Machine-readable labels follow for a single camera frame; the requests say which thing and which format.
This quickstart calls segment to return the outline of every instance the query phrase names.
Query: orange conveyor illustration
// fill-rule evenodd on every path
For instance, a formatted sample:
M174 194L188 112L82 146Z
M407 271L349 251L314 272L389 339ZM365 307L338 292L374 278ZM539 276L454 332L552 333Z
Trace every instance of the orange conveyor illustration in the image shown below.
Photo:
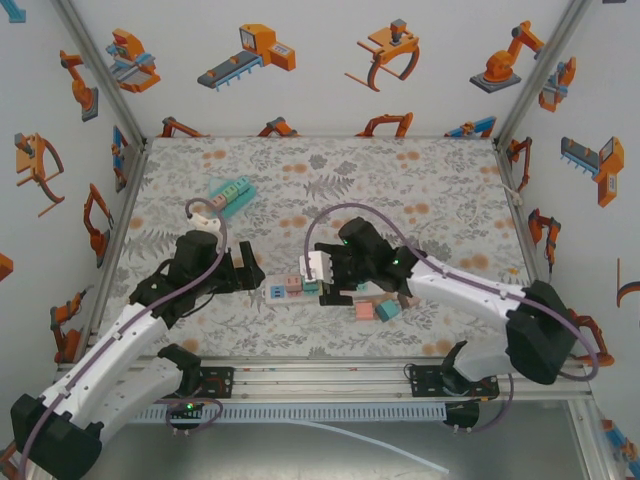
M20 187L33 180L42 189L47 198L53 202L38 214L38 217L41 217L64 200L64 197L59 197L53 193L47 183L64 172L62 161L56 149L53 148L53 145L37 133L29 135L28 137L25 137L22 133L17 133L15 135L15 146L18 149L16 151L16 173L29 170L29 176L20 180L16 185ZM50 176L47 176L44 168L45 151L51 154L58 167L58 171Z

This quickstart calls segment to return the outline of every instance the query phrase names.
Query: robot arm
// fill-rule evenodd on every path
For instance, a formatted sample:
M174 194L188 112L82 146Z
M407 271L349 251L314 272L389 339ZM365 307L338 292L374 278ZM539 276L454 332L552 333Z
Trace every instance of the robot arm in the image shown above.
M315 245L311 272L304 258L300 262L302 275L324 283L322 305L350 305L352 297L340 291L355 290L358 284L371 281L387 292L446 303L500 331L496 338L459 342L453 347L443 363L443 382L451 392L461 394L482 378L515 371L537 383L555 381L575 337L551 316L519 301L541 303L574 324L549 284L535 281L530 287L520 287L493 282L431 256L426 265L406 246L392 248L360 217L347 222L338 235L343 245Z
M200 359L175 344L160 350L158 358L131 380L117 382L153 342L191 312L198 297L255 289L264 280L250 243L241 242L243 267L233 266L229 249L201 283L138 318L147 306L211 268L218 255L212 232L216 225L209 221L178 238L174 258L162 262L138 284L129 297L130 305L80 362L39 398L25 394L14 403L11 420L18 451L23 452L36 424L44 421L30 446L29 459L55 478L79 479L133 415L169 394L190 397L198 391Z

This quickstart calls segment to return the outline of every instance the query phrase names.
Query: white cable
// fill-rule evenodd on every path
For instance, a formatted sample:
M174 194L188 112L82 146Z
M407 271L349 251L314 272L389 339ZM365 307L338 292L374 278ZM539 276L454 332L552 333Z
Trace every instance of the white cable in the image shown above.
M337 427L332 427L330 425L324 425L323 423L305 422L303 420L284 420L284 423L290 423L292 425L301 425L303 427L319 428L321 430L328 430L330 432L340 433L341 435L346 435L347 437L356 438L358 440L362 440L363 442L371 443L372 445L377 445L378 447L386 448L387 450L391 450L392 452L398 453L411 460L421 463L425 467L433 468L445 474L449 473L448 468L444 468L444 467L441 467L440 465L436 465L435 463L430 462L429 460L425 460L422 457L418 457L417 455L414 455L405 450L402 450L401 448L394 447L393 445L389 445L388 443L381 442L380 440L376 440L375 438L365 437L364 435L359 435L357 433L353 433L348 430L343 430Z

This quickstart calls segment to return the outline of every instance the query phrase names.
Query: stacked blocks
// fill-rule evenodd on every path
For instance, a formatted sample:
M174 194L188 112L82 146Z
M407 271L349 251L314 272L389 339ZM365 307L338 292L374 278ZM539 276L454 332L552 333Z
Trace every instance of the stacked blocks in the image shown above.
M400 313L400 309L393 300L387 300L376 307L376 313L382 322L388 322Z
M214 208L222 213L226 219L244 207L256 196L256 188L251 185L249 178L240 177L238 180L226 181L218 188L213 188L214 183L219 185L220 180L212 178L209 182L209 198L212 198Z
M356 305L356 320L373 320L375 318L373 303L357 302L355 305Z

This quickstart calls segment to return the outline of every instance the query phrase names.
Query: wooden block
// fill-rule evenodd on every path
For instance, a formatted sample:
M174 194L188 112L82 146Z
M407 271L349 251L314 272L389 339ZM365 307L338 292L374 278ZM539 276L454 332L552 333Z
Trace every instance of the wooden block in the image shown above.
M302 278L300 275L290 275L284 284L284 288L288 293L302 291Z

